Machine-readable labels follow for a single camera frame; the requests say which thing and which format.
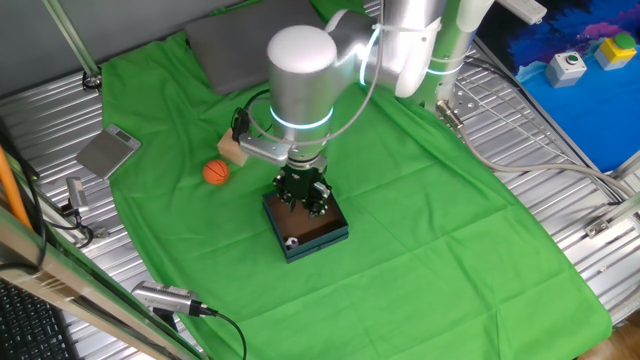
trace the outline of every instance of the cable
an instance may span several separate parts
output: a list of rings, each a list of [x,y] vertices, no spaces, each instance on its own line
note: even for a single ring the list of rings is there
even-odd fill
[[[495,95],[497,98],[499,98],[500,100],[502,100],[505,104],[508,104],[512,109],[514,109],[515,111],[517,111],[524,119],[531,121],[532,119],[529,118],[528,116],[525,116],[519,109],[515,108],[513,105],[511,105],[511,103],[509,103],[509,101],[503,99],[502,97],[500,97],[497,94],[494,94],[490,89],[488,89],[486,86],[476,83],[475,81],[469,79],[468,77],[466,77],[465,75],[461,75],[463,77],[465,77],[467,80],[471,81],[474,83],[474,85],[479,86],[481,88],[483,88],[484,90],[486,90],[487,92],[489,92],[490,94]],[[505,123],[509,124],[512,128],[522,132],[525,136],[527,136],[528,138],[530,138],[531,140],[537,142],[538,144],[540,144],[540,146],[542,146],[543,148],[549,150],[550,152],[563,157],[565,160],[569,160],[571,162],[573,162],[574,164],[577,164],[577,162],[571,158],[569,158],[568,156],[564,155],[563,153],[556,151],[550,147],[548,147],[547,145],[543,144],[540,140],[536,139],[535,137],[533,137],[533,135],[529,134],[528,132],[526,132],[525,130],[521,129],[519,126],[511,123],[511,121],[507,120],[504,116],[498,114],[495,110],[493,110],[492,108],[490,108],[489,106],[487,106],[487,104],[485,104],[483,101],[480,101],[480,99],[473,95],[473,93],[471,91],[469,91],[468,89],[466,89],[464,86],[462,86],[462,84],[460,84],[459,82],[455,82],[456,85],[458,85],[462,90],[464,90],[467,94],[469,94],[469,96],[471,96],[473,98],[473,100],[477,101],[478,104],[480,104],[480,106],[484,107],[485,109],[489,110],[493,115],[497,116],[499,119],[501,119],[502,121],[504,121]]]
[[[29,275],[35,275],[38,273],[38,268],[29,264],[1,264],[0,272],[9,270],[22,270]]]
[[[82,245],[78,246],[78,249],[84,249],[85,247],[89,246],[91,244],[91,242],[93,241],[94,238],[94,234],[93,234],[93,230],[91,230],[91,228],[89,228],[88,226],[85,226],[82,224],[82,218],[80,216],[76,216],[76,224],[71,227],[71,226],[62,226],[62,225],[58,225],[56,223],[52,223],[50,221],[47,221],[47,224],[49,224],[50,226],[56,228],[56,229],[60,229],[60,230],[67,230],[67,231],[71,231],[71,230],[82,230],[86,233],[86,237],[87,237],[87,241],[85,241]]]
[[[242,360],[246,360],[247,359],[247,341],[244,339],[244,334],[242,333],[242,330],[240,330],[240,327],[238,326],[238,324],[236,324],[233,320],[229,319],[228,317],[220,313],[216,313],[216,315],[214,316],[226,320],[229,324],[231,324],[231,326],[236,328],[236,330],[238,331],[238,335],[240,335],[240,340],[242,340]]]
[[[542,111],[541,111],[541,109],[539,108],[539,106],[537,105],[537,103],[536,103],[536,102],[534,102],[534,101],[533,101],[533,99],[532,99],[532,98],[527,94],[527,92],[526,92],[526,91],[524,91],[524,90],[522,89],[521,85],[520,85],[520,84],[519,84],[515,79],[513,79],[511,76],[509,76],[509,74],[507,74],[504,70],[502,70],[502,69],[500,69],[500,68],[496,67],[494,64],[492,64],[492,63],[490,63],[490,62],[488,62],[488,61],[486,61],[486,60],[483,60],[483,59],[480,59],[480,58],[477,58],[477,57],[469,57],[469,58],[467,59],[467,61],[466,61],[466,64],[471,64],[471,65],[473,65],[473,66],[475,66],[475,67],[477,67],[477,68],[481,68],[481,69],[488,70],[488,71],[490,71],[491,73],[494,73],[494,74],[496,74],[496,75],[500,76],[502,79],[504,79],[504,80],[508,81],[509,83],[511,83],[511,85],[512,85],[516,90],[518,90],[518,92],[520,93],[520,95],[522,95],[522,97],[524,97],[526,101],[528,101],[532,106],[534,106],[534,107],[535,107],[535,109],[536,109],[539,113],[542,113]],[[480,87],[483,87],[485,90],[489,91],[486,87],[482,86],[481,84],[478,84],[478,83],[475,83],[475,84],[476,84],[476,85],[478,85],[478,86],[480,86]],[[499,118],[501,118],[501,119],[502,119],[502,120],[504,120],[505,122],[509,123],[511,126],[515,126],[515,125],[511,124],[511,122],[509,122],[508,120],[506,120],[504,117],[500,116],[500,115],[499,115],[499,114],[497,114],[495,111],[493,111],[493,109],[489,108],[486,104],[484,104],[483,102],[481,102],[481,101],[480,101],[476,96],[474,96],[474,95],[473,95],[469,90],[467,90],[466,88],[464,88],[461,84],[457,83],[457,85],[458,85],[460,88],[462,88],[465,92],[467,92],[467,94],[471,95],[471,97],[473,97],[473,98],[474,98],[474,100],[476,100],[476,101],[477,101],[481,106],[483,106],[483,107],[484,107],[484,108],[486,108],[487,110],[489,110],[489,111],[493,112],[493,113],[494,113],[494,115],[497,115]],[[518,109],[516,109],[515,107],[513,107],[513,106],[512,106],[508,101],[505,101],[505,102],[506,102],[507,104],[509,104],[512,108],[514,108],[514,110],[518,111],[518,112],[520,113],[520,115],[522,115],[523,117],[527,118],[526,116],[524,116],[524,114],[523,114],[522,112],[520,112]],[[563,157],[563,158],[565,158],[565,159],[568,159],[569,161],[573,162],[574,164],[578,164],[575,160],[573,160],[573,159],[571,159],[571,158],[568,158],[568,157],[566,157],[566,156],[565,156],[565,155],[563,155],[563,154],[559,154],[559,153],[557,153],[555,150],[552,150],[551,148],[547,147],[546,145],[544,145],[544,144],[542,144],[542,143],[540,143],[540,145],[542,145],[542,146],[543,146],[543,147],[545,147],[546,149],[550,150],[551,152],[553,152],[553,153],[555,153],[555,154],[558,154],[558,155],[562,156],[562,157]],[[590,169],[590,168],[588,168],[588,167],[586,167],[586,166],[582,166],[582,165],[578,165],[578,166],[580,166],[580,167],[582,167],[582,168],[585,168],[585,169]],[[614,197],[618,198],[618,200],[620,200],[621,202],[622,202],[622,201],[624,201],[624,197],[621,197],[621,196],[620,196],[620,194],[615,190],[615,188],[612,188],[612,187],[609,185],[609,183],[608,183],[608,182],[603,181],[603,180],[601,180],[601,179],[599,179],[599,178],[598,178],[598,180],[600,180],[600,181],[603,183],[603,185],[604,185],[605,187],[607,187],[607,188],[612,192],[612,195],[613,195]]]
[[[587,174],[587,175],[594,176],[594,177],[604,181],[605,183],[609,184],[610,186],[613,186],[613,187],[619,189],[620,191],[622,191],[629,198],[631,198],[631,197],[633,197],[635,195],[635,193],[633,191],[631,191],[628,187],[624,186],[622,183],[620,183],[619,181],[613,179],[612,177],[609,177],[609,176],[607,176],[607,175],[605,175],[605,174],[603,174],[601,172],[589,169],[589,168],[584,167],[584,166],[573,165],[573,164],[539,164],[539,165],[530,165],[530,166],[505,166],[505,165],[495,164],[495,163],[485,159],[482,155],[480,155],[478,150],[471,143],[471,140],[469,139],[469,135],[467,135],[467,131],[464,129],[464,126],[459,128],[458,131],[460,132],[460,137],[462,137],[462,140],[467,144],[467,147],[469,148],[469,150],[483,164],[485,164],[487,167],[489,167],[491,169],[498,170],[498,171],[504,171],[504,172],[528,172],[528,171],[541,171],[541,170],[550,170],[550,169],[561,169],[561,170],[577,171],[577,172],[581,172],[581,173],[584,173],[584,174]]]
[[[29,176],[29,174],[26,173],[25,171],[25,167],[22,166],[22,163],[24,162],[23,159],[18,160],[20,162],[20,167],[22,168],[22,171],[24,173],[24,177],[27,180],[27,185],[29,186],[29,191],[31,192],[31,197],[33,198],[33,204],[36,207],[36,217],[38,219],[39,222],[39,226],[38,229],[40,230],[40,237],[42,238],[42,246],[40,247],[40,255],[38,256],[38,262],[37,267],[38,269],[42,270],[42,264],[44,263],[44,258],[47,255],[47,230],[46,230],[46,224],[44,222],[44,216],[42,215],[42,206],[40,206],[40,199],[38,198],[38,192],[36,191],[36,187],[33,184],[33,180],[31,179],[31,176]]]
[[[208,316],[214,316],[214,317],[219,317],[221,319],[226,320],[229,324],[231,324],[231,326],[233,326],[234,328],[236,328],[236,331],[238,331],[238,335],[240,335],[240,340],[242,340],[242,360],[246,360],[247,359],[247,341],[244,339],[244,334],[242,333],[242,330],[240,330],[240,326],[238,326],[238,324],[236,324],[233,320],[229,319],[228,317],[220,314],[218,311],[213,310],[209,307],[202,307],[200,309],[200,313],[202,315],[208,315]]]
[[[51,221],[47,221],[47,224],[49,224],[49,226],[53,226],[56,229],[60,229],[60,230],[76,230],[80,228],[80,223],[76,223],[75,226],[71,227],[71,226],[62,226],[62,225],[58,225],[56,223],[52,223]]]
[[[260,90],[257,93],[253,94],[249,100],[247,100],[247,103],[244,105],[244,109],[247,110],[249,108],[249,106],[251,106],[251,103],[254,102],[257,98],[259,98],[260,96],[264,95],[264,94],[268,94],[269,92],[271,92],[271,90],[269,89],[264,89],[264,90]]]
[[[384,8],[384,0],[380,0],[380,9]],[[380,26],[383,25],[383,15],[382,15],[383,11],[380,11]],[[364,108],[367,106],[367,104],[369,103],[369,100],[371,99],[371,96],[373,95],[373,90],[376,87],[376,84],[378,82],[378,75],[380,74],[380,68],[382,67],[382,33],[383,33],[383,29],[382,27],[380,28],[380,38],[378,40],[378,58],[376,61],[376,70],[375,73],[373,75],[373,79],[371,80],[371,86],[369,88],[369,91],[367,92],[367,95],[365,96],[364,100],[362,101],[362,105],[360,105],[360,108],[358,109],[358,111],[356,111],[356,113],[353,115],[353,117],[351,118],[351,120],[349,120],[340,130],[336,131],[335,133],[324,137],[320,140],[315,140],[315,141],[304,141],[304,142],[297,142],[297,141],[290,141],[290,140],[285,140],[285,139],[278,139],[277,137],[267,133],[266,131],[262,130],[262,128],[258,125],[258,123],[256,122],[256,120],[253,118],[253,116],[251,116],[251,105],[249,106],[249,111],[247,111],[247,113],[249,114],[249,121],[251,121],[251,124],[258,130],[258,132],[260,132],[260,134],[264,135],[265,137],[281,143],[281,144],[288,144],[288,145],[292,145],[292,146],[307,146],[307,145],[316,145],[316,144],[321,144],[321,143],[325,143],[333,138],[335,138],[336,136],[342,134],[345,130],[347,130],[351,124],[353,124],[356,119],[360,116],[360,114],[362,114],[362,112],[364,111]]]
[[[79,250],[82,250],[82,249],[86,248],[87,246],[89,246],[91,244],[91,242],[93,242],[93,238],[94,238],[93,230],[91,230],[90,228],[88,228],[88,227],[86,227],[84,225],[82,225],[82,227],[83,227],[84,231],[87,232],[87,241],[84,244],[78,246]]]

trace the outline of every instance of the metal grating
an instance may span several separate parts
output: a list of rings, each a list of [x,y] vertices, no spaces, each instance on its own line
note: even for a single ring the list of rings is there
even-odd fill
[[[127,291],[152,280],[116,212],[109,183],[78,164],[74,158],[102,130],[102,98],[85,91],[82,74],[0,101],[0,118],[22,155],[41,174],[40,189],[58,205],[68,198],[65,178],[79,176],[91,204],[83,218],[90,227],[104,226],[109,236],[95,239],[84,253]],[[148,359],[127,344],[64,313],[70,340],[84,360]],[[180,334],[202,349],[176,317]]]
[[[468,55],[490,61],[475,45]],[[471,141],[487,159],[511,166],[560,162],[585,165],[586,157],[574,144],[562,140],[566,135],[557,124],[525,103],[500,76],[467,63],[457,83],[454,108],[462,115]],[[637,224],[625,220],[593,239],[584,231],[611,209],[613,200],[599,182],[561,170],[495,175],[553,237],[614,323],[640,308]],[[637,170],[625,178],[636,191],[640,190],[639,175]]]

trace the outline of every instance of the green button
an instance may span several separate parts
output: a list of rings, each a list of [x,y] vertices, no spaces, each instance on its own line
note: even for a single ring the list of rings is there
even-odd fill
[[[578,60],[580,60],[580,58],[577,57],[576,55],[571,54],[571,55],[567,55],[566,60],[567,60],[567,64],[575,65],[578,63]]]
[[[633,49],[636,46],[636,41],[634,40],[633,36],[629,34],[618,34],[614,38],[614,41],[616,42],[616,45],[623,49]]]

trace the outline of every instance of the gray cable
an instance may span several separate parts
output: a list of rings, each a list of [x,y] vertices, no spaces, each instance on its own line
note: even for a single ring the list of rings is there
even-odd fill
[[[617,189],[620,189],[620,191],[622,191],[629,198],[635,195],[635,193],[631,189],[624,186],[618,180],[584,166],[573,165],[573,164],[539,164],[539,165],[530,165],[530,166],[505,166],[505,165],[498,165],[498,164],[492,163],[491,161],[485,159],[482,155],[480,155],[478,150],[471,143],[471,140],[469,139],[469,135],[467,135],[467,131],[464,129],[464,126],[459,128],[458,131],[460,132],[460,137],[467,144],[467,147],[469,148],[469,150],[471,150],[473,155],[475,155],[483,164],[485,164],[487,167],[491,169],[504,171],[504,172],[527,172],[527,171],[542,171],[542,170],[551,170],[551,169],[577,171],[583,174],[597,177],[598,179],[604,181],[605,183]]]
[[[380,25],[383,25],[383,10],[384,9],[384,0],[380,0]],[[335,138],[336,136],[342,134],[345,130],[347,130],[355,121],[356,119],[360,116],[360,114],[362,114],[362,112],[364,111],[364,108],[367,106],[367,104],[369,103],[369,99],[371,99],[371,96],[373,95],[373,90],[376,87],[376,83],[378,82],[378,75],[380,74],[380,68],[382,67],[382,38],[383,38],[383,29],[380,28],[380,34],[378,35],[379,39],[378,39],[378,59],[377,59],[377,63],[376,63],[376,71],[373,75],[373,79],[371,80],[371,87],[369,88],[369,92],[367,92],[367,96],[365,96],[364,101],[362,102],[362,105],[360,105],[360,108],[358,109],[358,111],[356,111],[356,113],[353,115],[353,117],[351,118],[351,120],[349,120],[340,130],[336,131],[335,133],[322,138],[320,140],[315,140],[315,141],[305,141],[305,142],[297,142],[297,141],[290,141],[290,140],[285,140],[285,139],[279,139],[271,134],[269,134],[268,132],[262,130],[262,128],[260,127],[260,125],[258,125],[258,123],[255,121],[255,119],[253,118],[253,116],[251,115],[251,106],[249,106],[249,110],[247,111],[248,115],[249,115],[249,121],[251,121],[251,124],[253,125],[253,127],[255,127],[258,132],[260,134],[262,134],[264,137],[269,138],[273,141],[279,142],[281,144],[288,144],[288,145],[297,145],[297,146],[306,146],[306,145],[316,145],[316,144],[321,144],[321,143],[325,143],[333,138]]]

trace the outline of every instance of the blue led ring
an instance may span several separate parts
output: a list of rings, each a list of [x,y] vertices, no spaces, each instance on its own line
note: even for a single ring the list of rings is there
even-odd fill
[[[298,130],[305,130],[305,129],[313,129],[329,121],[329,118],[331,118],[331,115],[333,115],[333,108],[329,110],[329,114],[327,116],[323,117],[320,121],[314,122],[313,124],[301,125],[301,124],[292,124],[290,122],[284,121],[278,115],[276,115],[276,112],[273,111],[273,107],[271,107],[271,115],[273,115],[273,118],[276,119],[277,122],[279,122],[280,124],[286,127],[289,127],[292,129],[298,129]]]

